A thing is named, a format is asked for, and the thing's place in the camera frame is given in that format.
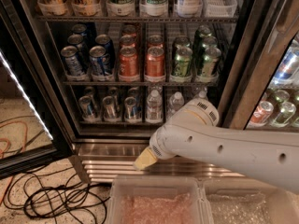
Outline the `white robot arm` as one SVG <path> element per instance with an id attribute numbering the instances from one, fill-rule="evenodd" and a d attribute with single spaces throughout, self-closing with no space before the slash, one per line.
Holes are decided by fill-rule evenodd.
<path id="1" fill-rule="evenodd" d="M 299 134 L 220 128 L 209 101 L 189 101 L 151 136 L 134 162 L 144 170 L 175 156 L 211 163 L 299 193 Z"/>

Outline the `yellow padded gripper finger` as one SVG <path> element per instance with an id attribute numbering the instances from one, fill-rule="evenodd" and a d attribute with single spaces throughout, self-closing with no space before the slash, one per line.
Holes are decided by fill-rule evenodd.
<path id="1" fill-rule="evenodd" d="M 154 163 L 158 161 L 158 158 L 155 156 L 154 152 L 150 147 L 146 147 L 141 154 L 136 158 L 134 162 L 134 167 L 136 170 L 145 170 Z"/>

